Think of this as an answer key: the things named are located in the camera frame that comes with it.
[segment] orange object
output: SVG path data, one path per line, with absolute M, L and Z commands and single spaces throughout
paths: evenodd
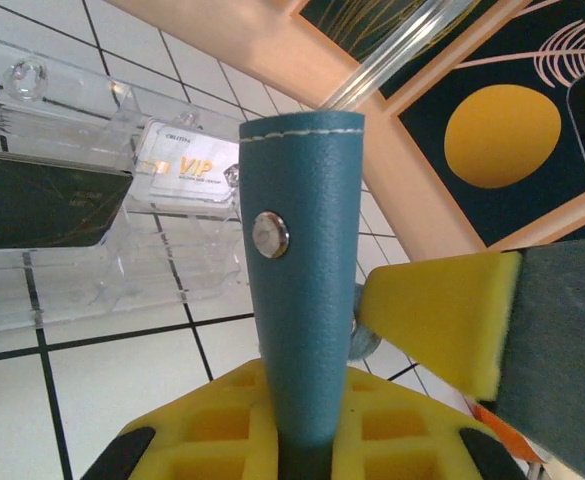
M 543 463 L 523 435 L 481 405 L 474 407 L 474 417 L 490 427 L 513 457 L 530 463 Z

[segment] teal leather handle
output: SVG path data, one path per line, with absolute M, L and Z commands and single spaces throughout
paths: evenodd
M 363 116 L 283 115 L 241 125 L 239 181 L 254 314 L 279 431 L 279 479 L 329 479 L 345 386 L 363 158 Z M 279 258 L 256 217 L 289 232 Z

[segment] yellow sponge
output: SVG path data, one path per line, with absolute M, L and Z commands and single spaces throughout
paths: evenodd
M 486 252 L 379 267 L 359 320 L 466 395 L 494 400 L 520 263 Z
M 151 412 L 131 480 L 276 480 L 278 445 L 260 360 Z M 435 400 L 349 369 L 332 480 L 481 480 L 458 432 L 489 429 Z

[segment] stitching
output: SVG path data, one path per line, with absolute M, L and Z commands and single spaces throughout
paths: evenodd
M 288 130 L 287 132 L 272 132 L 263 136 L 256 135 L 250 138 L 242 138 L 240 143 L 260 142 L 261 140 L 268 140 L 270 138 L 281 138 L 289 136 L 304 136 L 304 135 L 330 135 L 330 134 L 345 134 L 345 133 L 363 133 L 361 128 L 335 128 L 332 130 L 317 129 L 317 130 Z

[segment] white tiled floor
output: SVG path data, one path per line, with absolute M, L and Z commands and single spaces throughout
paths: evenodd
M 307 110 L 102 0 L 0 0 L 0 39 L 241 120 Z M 245 272 L 241 245 L 237 255 Z M 364 192 L 357 281 L 377 266 L 406 261 Z M 206 368 L 217 377 L 257 357 L 252 314 L 242 273 L 220 298 L 187 309 L 116 313 L 38 336 L 0 334 L 0 479 L 79 478 L 127 422 L 207 382 Z M 384 378 L 408 369 L 393 381 L 421 393 L 423 383 L 435 398 L 462 406 L 458 393 L 386 342 L 367 365 L 354 366 Z

